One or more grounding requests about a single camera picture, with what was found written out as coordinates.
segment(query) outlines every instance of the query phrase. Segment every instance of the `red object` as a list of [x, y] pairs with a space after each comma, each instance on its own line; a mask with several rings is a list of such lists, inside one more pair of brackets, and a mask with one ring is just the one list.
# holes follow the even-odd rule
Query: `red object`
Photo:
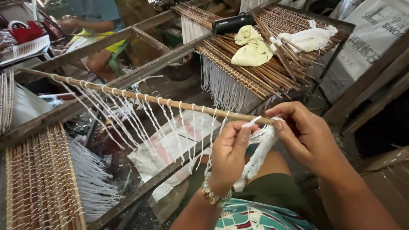
[[28, 28], [18, 27], [8, 29], [10, 34], [17, 41], [17, 44], [32, 41], [41, 37], [44, 33], [43, 29], [38, 26], [34, 21], [27, 21]]

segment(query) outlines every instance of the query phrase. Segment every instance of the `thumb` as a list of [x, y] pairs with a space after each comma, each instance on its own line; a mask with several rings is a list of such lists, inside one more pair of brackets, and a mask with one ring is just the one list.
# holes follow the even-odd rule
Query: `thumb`
[[249, 145], [251, 129], [244, 127], [237, 134], [236, 139], [233, 144], [232, 153], [238, 157], [243, 157], [246, 154], [247, 146]]
[[311, 155], [305, 146], [297, 139], [287, 123], [276, 120], [273, 122], [273, 126], [278, 134], [278, 138], [284, 143], [290, 155], [299, 161], [303, 161], [308, 155]]

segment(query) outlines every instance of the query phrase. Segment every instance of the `shirt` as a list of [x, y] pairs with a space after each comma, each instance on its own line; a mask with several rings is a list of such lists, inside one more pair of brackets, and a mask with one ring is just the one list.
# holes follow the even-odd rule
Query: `shirt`
[[316, 230], [297, 213], [285, 208], [240, 199], [230, 199], [215, 230]]
[[118, 32], [124, 28], [119, 8], [115, 0], [66, 0], [75, 16], [85, 18], [86, 22], [113, 21]]

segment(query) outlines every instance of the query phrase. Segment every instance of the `black water bottle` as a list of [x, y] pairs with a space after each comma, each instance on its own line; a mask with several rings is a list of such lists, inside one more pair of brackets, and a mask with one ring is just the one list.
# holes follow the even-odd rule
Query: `black water bottle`
[[241, 27], [255, 24], [256, 21], [251, 14], [241, 13], [234, 17], [222, 18], [214, 21], [212, 24], [212, 32], [213, 34], [218, 35], [235, 34]]

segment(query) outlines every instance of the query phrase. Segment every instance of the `teal patterned fabric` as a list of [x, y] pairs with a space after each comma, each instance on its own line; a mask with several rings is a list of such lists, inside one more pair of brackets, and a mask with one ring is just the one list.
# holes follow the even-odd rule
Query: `teal patterned fabric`
[[230, 199], [220, 215], [215, 230], [316, 230], [316, 228], [285, 208]]

